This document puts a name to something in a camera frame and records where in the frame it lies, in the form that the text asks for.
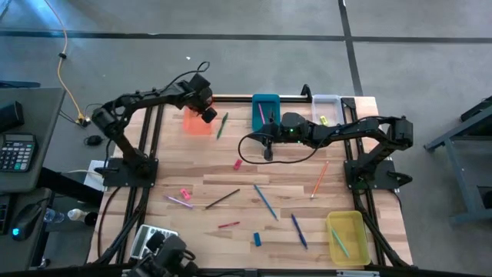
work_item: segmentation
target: yellow container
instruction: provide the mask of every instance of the yellow container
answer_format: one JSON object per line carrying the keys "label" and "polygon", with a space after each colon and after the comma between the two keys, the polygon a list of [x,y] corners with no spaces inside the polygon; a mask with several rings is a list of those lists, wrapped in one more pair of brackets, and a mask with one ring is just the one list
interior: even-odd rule
{"label": "yellow container", "polygon": [[[326,218],[330,255],[337,265],[368,265],[371,262],[362,214],[358,211],[330,212]],[[331,230],[345,246],[348,257]]]}

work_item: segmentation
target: blue eraser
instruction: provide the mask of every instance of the blue eraser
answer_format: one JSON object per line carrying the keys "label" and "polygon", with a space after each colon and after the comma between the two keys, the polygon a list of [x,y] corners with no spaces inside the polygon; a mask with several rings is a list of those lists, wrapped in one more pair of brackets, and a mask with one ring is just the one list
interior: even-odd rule
{"label": "blue eraser", "polygon": [[275,123],[280,125],[280,96],[272,94],[255,94],[251,99],[252,104],[252,127],[253,132],[256,132],[263,126],[263,121],[261,120],[261,111],[263,112],[265,123],[268,123],[268,119],[271,115],[274,117]]}
{"label": "blue eraser", "polygon": [[254,244],[256,246],[261,246],[260,234],[254,233],[253,237],[254,237]]}

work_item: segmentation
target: butcher block tabletop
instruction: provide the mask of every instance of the butcher block tabletop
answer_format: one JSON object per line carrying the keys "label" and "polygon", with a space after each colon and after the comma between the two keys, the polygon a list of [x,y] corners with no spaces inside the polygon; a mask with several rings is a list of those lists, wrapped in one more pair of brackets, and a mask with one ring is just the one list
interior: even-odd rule
{"label": "butcher block tabletop", "polygon": [[[375,98],[356,97],[359,118],[378,115]],[[212,122],[210,135],[189,135],[183,129],[182,110],[166,105],[156,157],[159,159],[158,177],[151,189],[145,224],[174,230],[196,255],[200,268],[256,268],[256,269],[346,269],[333,263],[328,247],[326,218],[329,212],[354,210],[351,192],[344,180],[343,163],[346,159],[343,142],[335,142],[305,162],[295,164],[233,166],[239,159],[239,140],[251,130],[251,103],[214,103],[218,112]],[[150,151],[156,108],[153,111],[146,153]],[[225,113],[221,137],[217,132]],[[296,112],[311,120],[311,104],[281,103],[281,113]],[[125,129],[132,145],[138,145],[145,110],[137,111]],[[364,149],[369,152],[377,142],[364,138]],[[313,149],[300,144],[274,144],[274,160],[301,159]],[[241,152],[246,159],[264,162],[263,145],[246,139]],[[114,156],[121,156],[116,148]],[[310,199],[325,162],[327,171],[314,199]],[[258,185],[277,214],[275,220],[253,185]],[[103,198],[101,212],[115,188]],[[189,209],[171,202],[165,195],[183,200],[180,189],[191,195]],[[210,209],[204,207],[220,197],[241,189],[240,192],[219,202]],[[106,250],[121,229],[129,188],[122,188],[112,199],[103,221],[101,234],[98,223],[92,237],[88,262],[97,259],[97,241]],[[374,190],[374,202],[380,230],[394,250],[411,264],[411,254],[405,233],[400,206],[394,194]],[[307,241],[304,249],[291,219],[294,214]],[[219,229],[219,225],[240,222]],[[253,234],[258,232],[262,245],[257,247]],[[376,262],[374,240],[366,228],[369,250]],[[135,236],[135,227],[129,235],[127,254]]]}

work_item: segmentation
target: green pencil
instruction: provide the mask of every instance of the green pencil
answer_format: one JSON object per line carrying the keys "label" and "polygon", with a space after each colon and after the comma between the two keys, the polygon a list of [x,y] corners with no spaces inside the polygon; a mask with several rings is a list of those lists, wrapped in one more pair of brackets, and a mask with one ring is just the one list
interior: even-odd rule
{"label": "green pencil", "polygon": [[222,119],[221,128],[218,130],[218,133],[217,133],[217,139],[221,137],[222,129],[224,128],[225,122],[228,120],[228,115],[229,115],[229,113],[226,112],[224,115],[224,118]]}
{"label": "green pencil", "polygon": [[347,258],[350,258],[350,255],[348,255],[348,251],[345,248],[345,245],[341,242],[340,238],[338,237],[337,233],[335,232],[335,229],[331,228],[331,233],[333,234],[333,236],[337,240],[337,242],[340,245],[341,249],[344,250],[344,253],[347,256]]}

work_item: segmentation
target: yellow cable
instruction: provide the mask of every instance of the yellow cable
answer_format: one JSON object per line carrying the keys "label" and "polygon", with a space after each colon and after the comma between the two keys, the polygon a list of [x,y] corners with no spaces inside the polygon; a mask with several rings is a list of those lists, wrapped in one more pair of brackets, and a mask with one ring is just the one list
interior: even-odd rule
{"label": "yellow cable", "polygon": [[[67,50],[67,45],[68,45],[67,30],[65,29],[65,25],[63,25],[62,20],[58,16],[58,13],[56,13],[56,11],[53,9],[53,7],[49,4],[48,0],[45,0],[45,3],[46,3],[46,5],[48,5],[48,7],[52,10],[53,14],[56,16],[56,18],[58,19],[58,22],[60,23],[61,28],[63,30],[63,35],[65,37],[65,46],[63,46],[63,51],[61,53],[65,55],[65,52]],[[70,89],[67,88],[67,86],[65,85],[65,83],[62,80],[62,76],[60,75],[60,70],[62,69],[63,60],[64,59],[60,57],[60,61],[58,62],[58,69],[57,69],[58,80],[60,81],[60,84],[65,89],[65,91],[68,92],[68,95],[70,95],[71,101],[74,102],[74,106],[76,107],[77,112],[78,112],[78,119],[80,120],[80,123],[81,123],[81,121],[83,121],[85,119],[84,114],[82,114],[82,112],[80,111],[80,108],[78,107],[77,102],[75,101],[73,94],[70,92]]]}

